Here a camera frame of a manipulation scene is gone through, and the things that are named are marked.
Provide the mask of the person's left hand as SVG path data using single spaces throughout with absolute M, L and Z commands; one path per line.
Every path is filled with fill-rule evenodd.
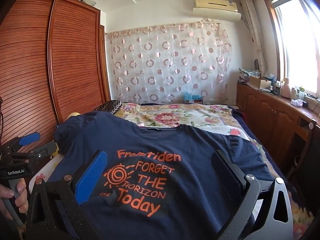
M 9 220 L 13 220 L 13 218 L 3 202 L 4 199 L 11 199 L 12 197 L 15 197 L 15 205 L 19 212 L 26 213 L 28 211 L 29 204 L 27 200 L 26 182 L 24 178 L 21 178 L 19 183 L 16 185 L 16 191 L 18 192 L 17 197 L 15 197 L 12 189 L 1 184 L 1 214 Z

